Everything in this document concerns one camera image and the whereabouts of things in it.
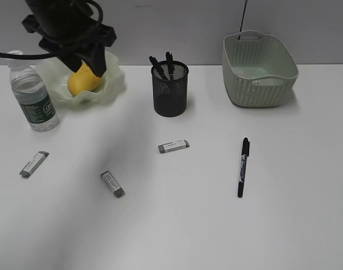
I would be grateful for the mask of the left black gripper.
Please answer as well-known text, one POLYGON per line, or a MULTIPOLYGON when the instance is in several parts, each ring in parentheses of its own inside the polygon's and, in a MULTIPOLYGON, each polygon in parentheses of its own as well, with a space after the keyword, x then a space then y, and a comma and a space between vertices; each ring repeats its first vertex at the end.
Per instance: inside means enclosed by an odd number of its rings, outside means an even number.
POLYGON ((31 14, 22 25, 28 33, 42 36, 48 53, 25 55, 28 60, 57 57, 76 73, 83 61, 93 74, 106 71, 105 47, 116 41, 114 28, 103 23, 103 9, 96 1, 26 1, 31 14))

